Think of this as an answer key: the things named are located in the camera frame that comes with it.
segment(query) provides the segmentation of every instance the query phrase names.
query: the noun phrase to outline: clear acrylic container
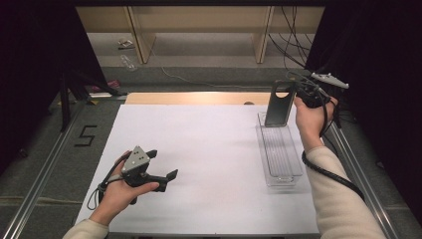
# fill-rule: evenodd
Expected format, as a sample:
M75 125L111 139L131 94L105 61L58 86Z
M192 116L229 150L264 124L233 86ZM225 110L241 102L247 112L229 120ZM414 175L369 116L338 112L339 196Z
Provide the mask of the clear acrylic container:
M289 125L266 127L258 113L257 137L268 186L294 186L304 174Z

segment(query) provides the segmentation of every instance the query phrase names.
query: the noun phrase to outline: white table surface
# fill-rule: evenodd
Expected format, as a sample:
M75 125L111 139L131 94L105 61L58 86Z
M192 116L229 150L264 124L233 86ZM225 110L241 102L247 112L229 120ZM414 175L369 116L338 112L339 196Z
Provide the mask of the white table surface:
M318 234L305 166L294 188L268 187L255 126L267 106L123 105L77 222L88 218L91 193L113 163L136 145L158 150L148 173L179 169L165 192L138 197L110 232L150 236L274 236ZM289 127L303 146L292 108Z

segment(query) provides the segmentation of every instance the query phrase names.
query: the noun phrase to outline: aluminum rail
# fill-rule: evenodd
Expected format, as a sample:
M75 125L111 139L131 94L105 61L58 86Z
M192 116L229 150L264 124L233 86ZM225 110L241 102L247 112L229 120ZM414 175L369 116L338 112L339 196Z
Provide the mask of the aluminum rail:
M19 238L22 230L24 229L34 207L37 203L38 198L43 191L47 180L50 178L50 175L55 168L56 162L60 158L60 155L66 146L66 142L69 139L69 135L73 130L73 124L75 123L78 115L80 114L82 108L84 107L85 102L78 102L75 108L75 115L72 117L69 122L66 130L62 131L58 139L55 142L52 150L50 151L49 156L47 157L46 162L41 168L37 178L32 184L29 192L25 196L21 206L16 211L13 219L10 221L9 226L6 229L6 233L3 235L4 239L15 239Z
M398 239L398 234L391 223L388 213L385 211L381 204L381 201L376 196L373 187L371 186L368 178L366 177L362 167L360 166L357 158L355 157L353 150L347 142L342 130L337 128L335 125L330 127L330 131L333 134L336 143L339 146L340 151L344 155L344 160L347 163L348 168L354 178L354 183L360 188L365 195L365 202L368 208L372 211L375 219L381 226L385 236L389 239Z

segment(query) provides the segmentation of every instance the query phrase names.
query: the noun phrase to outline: forearm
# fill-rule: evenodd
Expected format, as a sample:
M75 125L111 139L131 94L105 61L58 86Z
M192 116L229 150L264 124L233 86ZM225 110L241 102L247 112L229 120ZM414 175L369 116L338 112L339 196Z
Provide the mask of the forearm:
M328 148L312 148L307 158L347 179L340 161ZM354 191L309 168L307 172L322 238L385 238L372 213Z
M84 220L71 228L64 239L104 239L108 234L108 227L92 220Z
M101 225L109 226L112 220L118 215L119 211L114 211L113 206L100 204L99 207L91 214L90 220Z

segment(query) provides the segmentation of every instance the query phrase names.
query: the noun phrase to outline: wire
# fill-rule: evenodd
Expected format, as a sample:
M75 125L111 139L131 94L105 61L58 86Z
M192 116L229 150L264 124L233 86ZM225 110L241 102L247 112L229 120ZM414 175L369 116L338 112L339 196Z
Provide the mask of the wire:
M205 82L192 82L182 77L168 74L162 66L161 66L161 70L167 77L176 78L176 79L182 80L183 82L187 82L187 83L195 84L195 85L204 85L204 86L214 87L214 88L242 88L242 89L270 89L271 88L271 87L246 87L246 86L238 86L238 85L213 85L213 84L209 84Z
M294 47L300 47L300 48L302 48L302 49L304 49L304 50L307 50L307 51L310 51L310 50L311 50L311 49L306 48L306 47L303 47L303 46L301 46L301 45L296 45L296 44L294 44L294 43L289 42L287 39L285 39L285 38L283 37L283 35L282 35L281 33L279 33L279 36L280 36L280 38L281 38L283 41L285 41L286 43L288 43L288 44L290 44L290 45L292 45L292 46L294 46Z
M273 39L273 37L269 34L268 35L270 37L270 40L273 42L274 46L284 55L284 65L285 68L288 69L288 67L286 66L286 57L289 58L291 61L293 61L294 63L298 64L299 66L301 66L302 68L306 68L306 66L304 64L302 64L301 62L299 62L298 60L296 60L294 57L292 57L289 53L287 53L287 50L282 49L277 43L276 41Z
M293 36L293 37L295 38L295 40L296 40L296 43L297 43L297 48L298 48L299 55L301 56L302 61L305 63L305 62L306 62L306 60L304 59L304 57L302 56L302 54L304 54L304 56L305 56L306 58L307 58L308 56L307 56L307 54L305 53L305 51L304 51L304 49L303 49L303 47L302 47L302 45L301 45L300 41L298 40L297 35L296 35L296 16L297 16L297 13L298 13L298 7L297 7L297 6L294 6L294 7L292 8L292 18L293 18L293 23L292 23L292 25L291 25L291 23L290 23L290 21L289 21L289 19L288 19L287 15L286 15L286 12L285 12L284 7L282 7L282 12L283 12L283 15L285 16L286 22L288 23L289 29L290 29L290 31L291 31L291 35L289 36L289 42L290 42L290 39L291 39L291 38L292 38L292 36Z
M320 92L317 89L315 89L315 91L316 91L317 95L319 96L320 102L322 104L322 109L323 109L323 115L324 115L323 125L322 125L322 129L320 130L320 133L319 133L319 136L323 136L325 134L326 125L327 125L327 122L328 122L328 112L326 110L325 102L322 99L322 95L320 94Z
M97 206L99 205L97 200L96 200L98 193L99 193L98 188L96 188L96 190L94 190L93 193L91 193L90 199L88 199L88 203L87 203L88 209L95 210L97 208ZM94 197L94 207L90 207L90 202L91 202L91 200L93 200L93 197Z
M360 191L360 189L356 185L354 185L349 180L347 180L347 179L345 179L345 178L343 178L343 177L341 177L341 176L339 176L339 175L337 175L335 173L332 173L330 171L327 171L327 170L325 170L325 169L323 169L323 168L321 168L319 166L316 166L315 164L311 163L310 160L307 159L307 156L306 156L305 152L302 153L302 161L310 169L312 169L312 170L314 170L314 171L316 171L316 172L318 172L318 173L320 173L320 174L322 174L324 176L327 176L327 177L333 179L334 181L336 181L336 182L338 182L338 183L340 183L340 184L342 184L342 185L350 188L351 190L353 190L354 192L356 192L357 195L359 195L360 198L362 198L363 201L365 201L365 197L364 197L362 191Z
M305 34L305 36L307 37L308 41L310 41L311 45L313 44L313 41L311 41L310 37L308 36L308 34Z

